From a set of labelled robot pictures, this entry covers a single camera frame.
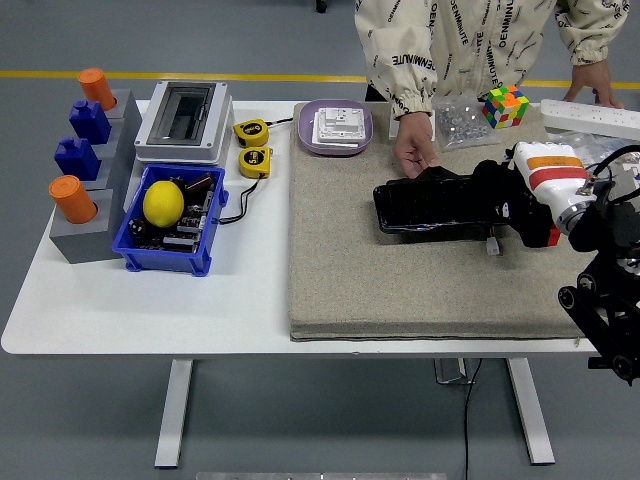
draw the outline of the orange cylinder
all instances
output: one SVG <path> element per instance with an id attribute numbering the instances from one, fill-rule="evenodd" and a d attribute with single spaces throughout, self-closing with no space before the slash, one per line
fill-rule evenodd
<path id="1" fill-rule="evenodd" d="M 105 112 L 116 106 L 116 99 L 113 97 L 107 78 L 99 68 L 83 70 L 78 75 L 78 81 L 82 90 L 84 90 L 87 100 L 100 102 L 100 106 Z"/>
<path id="2" fill-rule="evenodd" d="M 49 185 L 49 194 L 70 223 L 87 223 L 98 213 L 98 207 L 73 175 L 56 178 Z"/>

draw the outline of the gray felt mat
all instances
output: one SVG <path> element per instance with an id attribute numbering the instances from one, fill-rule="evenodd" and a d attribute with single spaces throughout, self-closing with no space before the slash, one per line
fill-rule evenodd
<path id="1" fill-rule="evenodd" d="M 297 124 L 292 130 L 292 339 L 582 336 L 557 292 L 575 284 L 593 255 L 575 253 L 566 237 L 558 247 L 527 249 L 502 227 L 503 255 L 490 257 L 483 241 L 410 242 L 379 230 L 373 188 L 402 174 L 389 140 L 389 106 L 368 106 L 374 138 L 354 157 L 312 154 Z M 470 174 L 518 141 L 547 138 L 534 108 L 520 126 L 498 133 L 502 144 L 442 153 L 443 165 Z"/>

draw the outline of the white table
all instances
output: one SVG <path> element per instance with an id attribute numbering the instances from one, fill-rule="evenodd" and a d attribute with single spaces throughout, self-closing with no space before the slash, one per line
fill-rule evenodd
<path id="1" fill-rule="evenodd" d="M 297 102 L 234 102 L 235 120 L 290 117 Z M 139 102 L 141 110 L 147 102 Z M 174 358 L 156 466 L 175 467 L 193 359 L 219 355 L 507 358 L 533 463 L 553 463 L 526 357 L 592 354 L 585 339 L 292 342 L 287 318 L 289 135 L 271 129 L 271 176 L 241 221 L 220 226 L 207 277 L 124 268 L 124 259 L 70 265 L 49 240 L 38 246 L 2 336 L 15 355 L 164 355 Z M 240 176 L 233 144 L 223 216 L 239 211 L 253 184 Z M 142 167 L 136 165 L 130 200 Z"/>

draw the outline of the white jacket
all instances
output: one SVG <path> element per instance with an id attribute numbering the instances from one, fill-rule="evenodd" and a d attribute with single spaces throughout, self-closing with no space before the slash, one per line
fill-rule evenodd
<path id="1" fill-rule="evenodd" d="M 431 112 L 431 97 L 478 96 L 519 84 L 542 46 L 555 7 L 573 65 L 607 57 L 628 0 L 356 0 L 369 83 L 394 116 Z"/>

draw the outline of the tape measure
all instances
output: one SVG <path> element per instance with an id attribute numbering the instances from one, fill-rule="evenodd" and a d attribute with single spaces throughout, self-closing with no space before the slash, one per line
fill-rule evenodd
<path id="1" fill-rule="evenodd" d="M 267 178 L 271 171 L 271 154 L 269 147 L 249 147 L 240 152 L 238 163 L 240 173 L 248 178 Z"/>
<path id="2" fill-rule="evenodd" d="M 269 127 L 292 121 L 293 118 L 283 118 L 276 122 L 265 122 L 261 118 L 255 118 L 247 122 L 233 126 L 233 131 L 238 137 L 241 147 L 262 147 L 269 141 Z"/>

